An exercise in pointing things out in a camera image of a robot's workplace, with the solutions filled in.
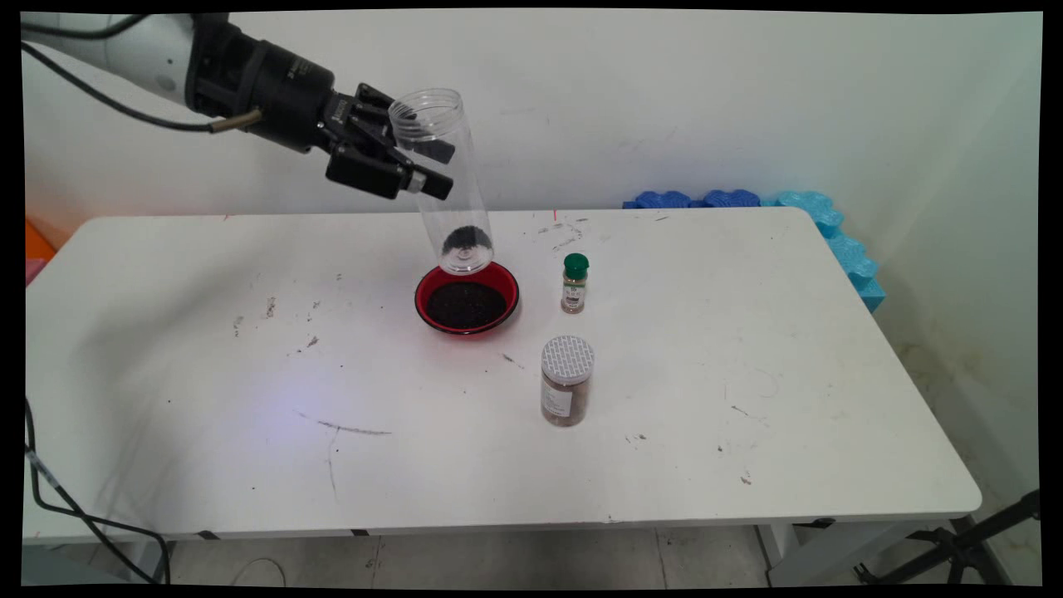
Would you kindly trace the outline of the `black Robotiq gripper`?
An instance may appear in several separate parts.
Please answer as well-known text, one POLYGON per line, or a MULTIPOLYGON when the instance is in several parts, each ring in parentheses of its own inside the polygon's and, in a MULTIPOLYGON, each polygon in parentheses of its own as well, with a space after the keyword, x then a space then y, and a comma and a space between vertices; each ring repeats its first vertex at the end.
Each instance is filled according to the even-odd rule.
POLYGON ((456 149, 434 131, 428 115, 359 84, 352 97, 334 90, 335 75, 313 61, 271 42, 253 42, 242 69, 242 132, 305 154, 330 152, 326 178, 358 192, 395 200, 402 192, 445 201, 455 186, 448 175, 414 163, 399 149, 448 165, 456 149))

